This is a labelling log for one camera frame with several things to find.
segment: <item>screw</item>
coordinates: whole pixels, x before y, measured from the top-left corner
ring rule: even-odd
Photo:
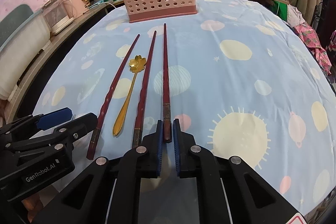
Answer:
[[[98,165],[104,165],[106,163],[106,159],[104,157],[100,157],[96,159],[96,164]]]
[[[138,147],[136,148],[136,151],[137,151],[138,153],[145,153],[145,152],[147,151],[147,148],[144,147],[144,146],[138,146]]]
[[[193,145],[192,147],[190,147],[190,150],[192,152],[198,153],[201,150],[201,148],[198,145]]]
[[[59,144],[55,145],[55,149],[56,150],[60,150],[62,148],[63,148],[63,144],[62,143],[59,143]]]
[[[242,162],[242,160],[241,160],[241,158],[239,158],[239,157],[237,157],[237,156],[233,156],[233,157],[231,158],[231,162],[232,162],[233,164],[240,164],[240,163]]]

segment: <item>wooden countertop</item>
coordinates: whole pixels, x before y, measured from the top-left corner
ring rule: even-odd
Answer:
[[[275,0],[285,4],[289,4],[287,0]],[[123,3],[123,0],[114,2],[114,5]],[[28,71],[22,78],[19,86],[17,87],[12,99],[5,106],[5,117],[6,121],[11,122],[15,118],[16,112],[19,109],[22,99],[24,98],[30,84],[35,79],[36,75],[43,67],[43,65],[48,61],[48,59],[53,55],[57,48],[62,45],[62,43],[80,26],[82,26],[86,21],[88,21],[93,15],[106,8],[108,4],[100,4],[97,7],[90,9],[87,13],[75,19],[68,27],[61,31],[58,35],[50,38],[50,45],[37,57],[33,64],[29,67]]]

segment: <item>gold spoon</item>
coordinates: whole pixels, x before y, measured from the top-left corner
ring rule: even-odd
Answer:
[[[144,70],[145,64],[146,64],[146,58],[142,58],[141,55],[137,55],[134,59],[131,59],[129,61],[130,71],[134,73],[134,76],[133,76],[131,88],[129,89],[125,103],[122,106],[117,119],[115,120],[115,123],[113,126],[113,136],[117,136],[123,127],[123,124],[126,118],[128,104],[131,99],[135,79],[137,77],[137,74],[141,72],[142,70]]]

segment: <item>light blue tablecloth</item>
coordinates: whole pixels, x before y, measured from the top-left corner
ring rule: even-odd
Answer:
[[[302,41],[280,18],[246,0],[197,0],[197,15],[128,23],[125,7],[110,12],[71,49],[47,83],[34,114],[69,107],[98,114],[122,58],[147,57],[154,30],[144,135],[162,119],[163,24],[168,29],[171,114],[196,143],[221,157],[241,156],[301,213],[335,186],[336,98]],[[106,114],[96,157],[131,148],[143,72],[125,126],[112,136],[133,74],[126,68]],[[55,183],[63,189],[90,161],[91,133],[74,143],[76,169]],[[176,177],[173,143],[164,147],[162,177],[144,180],[139,223],[198,223],[196,182]]]

